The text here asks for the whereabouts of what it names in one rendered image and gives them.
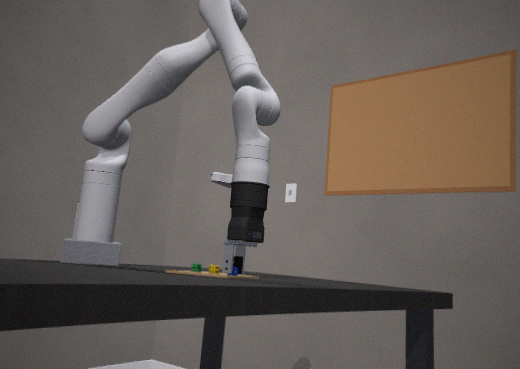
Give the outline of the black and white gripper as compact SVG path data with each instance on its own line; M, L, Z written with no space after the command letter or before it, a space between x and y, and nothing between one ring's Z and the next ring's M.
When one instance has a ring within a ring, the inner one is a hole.
M211 182L231 188L231 220L227 239L223 240L222 273L244 274L246 246L264 242L264 211L267 210L269 163L257 158L235 160L233 174L213 172ZM234 256L234 246L236 252Z

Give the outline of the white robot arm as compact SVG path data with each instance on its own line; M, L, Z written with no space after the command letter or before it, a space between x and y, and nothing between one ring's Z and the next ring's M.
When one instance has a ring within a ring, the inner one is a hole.
M84 121L84 138L100 147L97 157L85 163L72 239L113 242L122 172L132 136L126 119L169 96L218 50L237 91L232 101L237 139L235 160L257 158L269 163L270 139L258 125L274 124L281 106L241 33L247 12L238 0L200 0L199 12L209 29L190 42L158 52Z

